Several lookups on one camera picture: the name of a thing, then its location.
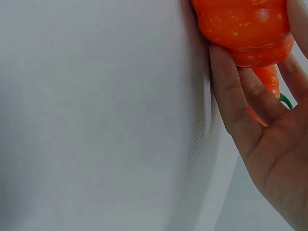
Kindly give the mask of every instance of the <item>carrot toy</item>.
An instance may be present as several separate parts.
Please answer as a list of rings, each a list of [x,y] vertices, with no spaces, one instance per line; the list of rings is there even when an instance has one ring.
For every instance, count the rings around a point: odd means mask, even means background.
[[[203,35],[224,47],[237,66],[252,68],[266,89],[291,109],[290,101],[279,91],[274,66],[294,45],[286,0],[192,0],[192,4]]]

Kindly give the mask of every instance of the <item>green stem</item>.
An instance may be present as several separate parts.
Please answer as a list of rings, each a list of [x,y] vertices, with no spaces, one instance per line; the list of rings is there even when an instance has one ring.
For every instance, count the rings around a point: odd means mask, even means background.
[[[282,93],[280,93],[280,99],[281,102],[284,102],[289,108],[290,110],[293,109],[292,103],[290,102],[290,100]]]

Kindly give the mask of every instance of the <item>yellow speckle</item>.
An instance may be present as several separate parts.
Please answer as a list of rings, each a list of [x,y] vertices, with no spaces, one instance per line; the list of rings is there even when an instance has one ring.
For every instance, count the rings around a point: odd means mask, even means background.
[[[260,0],[260,1],[253,1],[253,3],[251,5],[258,5],[258,4],[264,4],[266,2],[266,0]]]

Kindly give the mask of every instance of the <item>finger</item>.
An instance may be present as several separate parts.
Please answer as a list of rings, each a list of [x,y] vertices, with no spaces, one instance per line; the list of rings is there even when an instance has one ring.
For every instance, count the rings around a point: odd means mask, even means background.
[[[248,110],[237,68],[223,48],[210,49],[213,91],[225,124],[242,158],[246,160],[262,136],[260,124]]]
[[[253,70],[239,69],[241,85],[249,106],[267,125],[273,124],[288,109],[262,84]]]
[[[291,54],[278,64],[279,71],[297,102],[308,94],[308,75]]]
[[[308,58],[308,8],[303,0],[287,0],[287,9],[291,32]]]

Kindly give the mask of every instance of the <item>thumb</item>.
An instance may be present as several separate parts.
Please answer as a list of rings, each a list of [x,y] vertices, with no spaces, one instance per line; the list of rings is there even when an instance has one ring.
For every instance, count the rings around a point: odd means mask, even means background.
[[[287,0],[287,10],[291,32],[308,58],[308,7],[304,0]]]

